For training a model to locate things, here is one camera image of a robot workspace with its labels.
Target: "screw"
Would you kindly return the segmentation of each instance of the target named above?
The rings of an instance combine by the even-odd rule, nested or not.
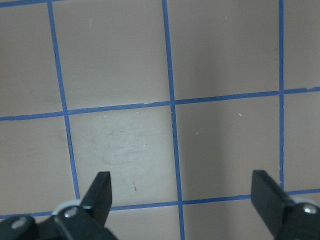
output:
[[[71,218],[71,217],[73,217],[74,215],[77,214],[77,211],[78,211],[78,208],[76,206],[73,206],[72,208],[70,208],[69,210],[67,210],[64,213],[64,217],[65,218]]]
[[[311,204],[303,205],[303,210],[307,214],[316,214],[318,212],[317,207]]]
[[[22,227],[23,225],[25,225],[26,221],[27,221],[27,218],[25,216],[21,216],[21,217],[19,217],[18,220],[15,220],[11,224],[11,228],[18,229],[18,228]]]

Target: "blue grid line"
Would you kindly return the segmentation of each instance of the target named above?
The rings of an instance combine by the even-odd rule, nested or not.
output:
[[[251,198],[251,195],[238,195],[238,196],[223,196],[223,197],[196,199],[196,200],[184,200],[183,205],[228,202],[228,201],[246,200],[250,198]]]
[[[318,194],[320,193],[320,188],[288,191],[287,193],[289,195]]]
[[[168,202],[156,202],[156,203],[146,203],[146,204],[126,205],[126,206],[113,206],[111,207],[111,211],[169,207],[169,206],[177,206],[178,204],[179,203],[177,201],[168,201]]]
[[[60,65],[60,57],[59,57],[59,49],[58,49],[58,40],[57,40],[57,35],[56,35],[54,12],[53,12],[53,8],[52,8],[52,3],[51,2],[47,3],[47,8],[48,8],[48,15],[49,15],[49,22],[50,22],[50,29],[51,29],[53,50],[54,50],[54,55],[55,55],[56,74],[57,74],[57,78],[58,78],[60,98],[61,98],[61,104],[62,104],[62,110],[63,110],[63,116],[64,116],[64,123],[65,123],[65,130],[66,130],[68,149],[69,149],[69,155],[70,155],[70,166],[71,166],[72,180],[73,180],[73,186],[74,186],[74,193],[75,193],[75,197],[77,199],[79,199],[80,198],[80,192],[79,192],[79,186],[78,186],[78,178],[77,178],[74,150],[73,150],[72,140],[71,140],[70,121],[69,121],[68,108],[67,108],[67,102],[66,102],[66,95],[65,95],[64,83],[63,83],[62,72],[61,72],[61,65]]]
[[[169,28],[167,0],[162,0],[162,11],[163,11],[163,26],[164,26],[164,37],[165,37],[166,61],[167,61],[167,68],[168,68],[169,94],[170,94],[170,101],[174,102],[175,101],[175,88],[174,88],[174,74],[173,74],[173,67],[172,67],[170,28]],[[182,189],[181,189],[178,133],[177,133],[176,106],[175,106],[175,104],[174,103],[171,104],[170,108],[171,108],[171,120],[172,120],[172,136],[173,136],[173,152],[174,152],[174,164],[175,164],[176,190],[177,190],[177,198],[178,198],[180,239],[185,240],[184,209],[183,209],[183,199],[182,199]]]
[[[0,116],[1,121],[22,121],[22,120],[30,120],[30,119],[45,119],[52,117],[61,117],[64,113],[62,111],[56,112],[47,112],[40,114],[32,114],[32,115],[18,115],[18,116]]]
[[[134,104],[125,104],[125,105],[114,105],[114,106],[100,106],[100,107],[90,107],[90,108],[80,108],[69,110],[69,115],[74,114],[87,114],[95,112],[106,112],[110,110],[126,110],[126,109],[143,109],[143,108],[152,108],[152,107],[162,107],[170,106],[172,101],[157,101],[153,103],[134,103]]]
[[[284,120],[284,0],[279,0],[279,179],[280,187],[285,188],[284,176],[284,143],[285,143],[285,120]]]
[[[43,217],[43,216],[50,216],[52,211],[41,211],[41,212],[32,212],[32,213],[21,213],[21,214],[8,214],[8,215],[0,215],[0,219],[8,219],[15,216],[20,215],[29,215],[32,217]]]
[[[52,3],[52,2],[59,2],[59,1],[64,1],[64,0],[18,0],[18,1],[8,1],[8,2],[1,2],[0,3],[0,8],[31,5],[31,4],[44,4],[44,3]]]
[[[313,88],[293,88],[293,89],[284,90],[285,95],[312,93],[312,92],[320,92],[320,86],[313,87]],[[249,92],[249,93],[239,93],[239,94],[231,94],[231,95],[180,99],[180,100],[174,100],[174,101],[169,100],[169,101],[157,101],[152,103],[134,103],[134,104],[124,104],[124,105],[79,108],[79,109],[68,110],[67,113],[68,115],[87,114],[87,113],[96,113],[96,112],[106,112],[111,110],[128,110],[128,109],[163,107],[163,106],[171,106],[171,105],[209,103],[209,102],[236,100],[236,99],[271,97],[271,96],[278,96],[278,95],[279,95],[279,91]],[[43,119],[43,118],[51,118],[51,117],[60,117],[63,115],[64,113],[62,111],[58,111],[58,112],[47,112],[47,113],[31,114],[31,115],[0,116],[0,122]]]
[[[319,92],[320,86],[315,86],[312,88],[294,88],[294,89],[287,89],[284,90],[284,94],[301,94],[301,93],[312,93],[312,92]]]
[[[234,100],[234,99],[270,97],[270,96],[278,96],[278,95],[279,95],[278,91],[262,91],[262,92],[239,93],[239,94],[222,95],[222,96],[181,99],[181,100],[175,100],[174,103],[176,105],[196,104],[196,103],[218,102],[218,101],[226,101],[226,100]]]
[[[293,191],[287,192],[287,194],[290,196],[306,195],[306,194],[319,194],[319,193],[320,193],[320,188],[305,189],[305,190],[293,190]],[[206,204],[206,203],[247,200],[250,198],[251,198],[251,195],[249,195],[249,194],[248,195],[238,195],[238,196],[224,196],[224,197],[213,197],[213,198],[195,199],[195,200],[183,200],[182,204],[183,205],[197,205],[197,204]],[[159,207],[169,207],[169,206],[178,206],[178,205],[179,205],[178,201],[155,202],[155,203],[136,204],[136,205],[113,206],[113,207],[111,207],[111,211],[159,208]],[[41,216],[50,216],[51,214],[52,214],[51,211],[22,213],[22,214],[7,214],[7,215],[0,215],[0,219],[7,219],[7,218],[18,216],[18,215],[30,215],[33,217],[41,217]]]

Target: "scuff mark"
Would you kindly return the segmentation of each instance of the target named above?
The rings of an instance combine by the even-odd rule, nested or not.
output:
[[[132,184],[133,184],[134,191],[136,192],[136,191],[137,191],[137,188],[136,188],[135,182],[132,181]]]

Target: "beige tile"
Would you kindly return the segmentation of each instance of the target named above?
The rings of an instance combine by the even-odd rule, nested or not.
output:
[[[46,4],[0,8],[0,116],[62,110]]]
[[[63,117],[0,122],[0,215],[47,212],[74,199]]]
[[[47,220],[50,216],[35,216],[35,222],[37,224],[42,223],[43,221]]]
[[[286,89],[320,86],[318,0],[284,1],[284,84]]]
[[[161,1],[53,6],[69,109],[169,100]]]
[[[0,0],[0,3],[7,3],[7,2],[16,2],[19,0]]]
[[[320,188],[320,94],[288,94],[284,99],[284,187]]]
[[[276,91],[278,2],[168,0],[176,99]]]
[[[113,206],[177,200],[170,107],[70,116],[81,196],[110,171]]]
[[[119,239],[180,239],[176,206],[111,211],[106,227]]]
[[[252,170],[279,179],[277,96],[176,107],[184,200],[250,194]]]
[[[184,205],[183,216],[186,240],[273,239],[249,199]]]

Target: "grid square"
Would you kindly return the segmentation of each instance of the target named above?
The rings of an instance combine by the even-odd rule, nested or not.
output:
[[[320,94],[288,94],[284,99],[284,187],[320,188]]]
[[[111,211],[106,227],[119,239],[180,239],[177,206]]]
[[[279,179],[279,98],[176,107],[182,197],[250,194],[254,169]]]
[[[69,109],[167,101],[161,1],[53,3]]]
[[[0,116],[62,110],[46,4],[0,8]]]
[[[186,240],[273,239],[250,200],[184,205]]]
[[[70,116],[80,195],[110,171],[113,206],[177,200],[170,107]]]
[[[278,2],[168,0],[176,99],[276,91]]]
[[[0,215],[53,211],[75,198],[63,117],[0,122]]]
[[[287,89],[320,86],[320,2],[284,1],[284,84]]]

